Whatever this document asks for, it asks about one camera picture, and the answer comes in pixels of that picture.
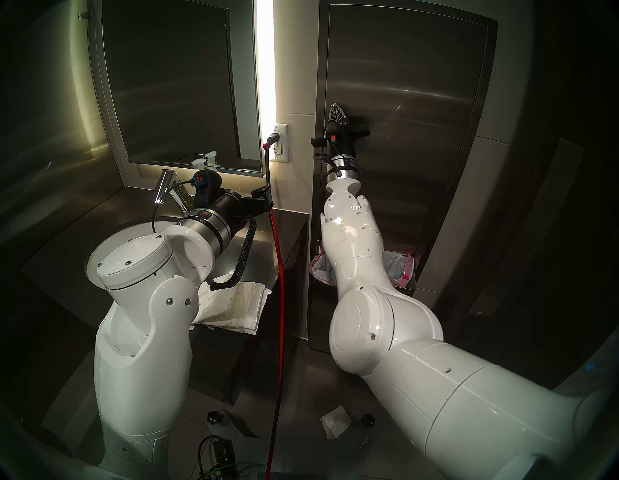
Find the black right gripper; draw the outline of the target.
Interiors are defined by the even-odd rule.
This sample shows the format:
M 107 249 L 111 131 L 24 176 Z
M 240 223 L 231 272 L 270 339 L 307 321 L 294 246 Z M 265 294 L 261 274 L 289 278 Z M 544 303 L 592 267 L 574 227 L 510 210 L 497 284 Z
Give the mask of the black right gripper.
M 311 139 L 311 145 L 315 149 L 321 149 L 321 152 L 314 154 L 314 159 L 331 164 L 335 156 L 356 158 L 355 143 L 369 136 L 367 125 L 362 125 L 361 129 L 351 128 L 347 115 L 337 103 L 331 104 L 328 120 L 333 123 L 327 123 L 324 134 Z

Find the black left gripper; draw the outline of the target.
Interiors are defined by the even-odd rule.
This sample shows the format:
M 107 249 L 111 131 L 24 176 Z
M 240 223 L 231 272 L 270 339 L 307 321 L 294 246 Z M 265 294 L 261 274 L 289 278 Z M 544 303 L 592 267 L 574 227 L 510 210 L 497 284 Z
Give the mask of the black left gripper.
M 220 214 L 229 228 L 243 228 L 250 218 L 269 212 L 274 202 L 271 189 L 254 189 L 242 196 L 230 189 L 220 189 Z

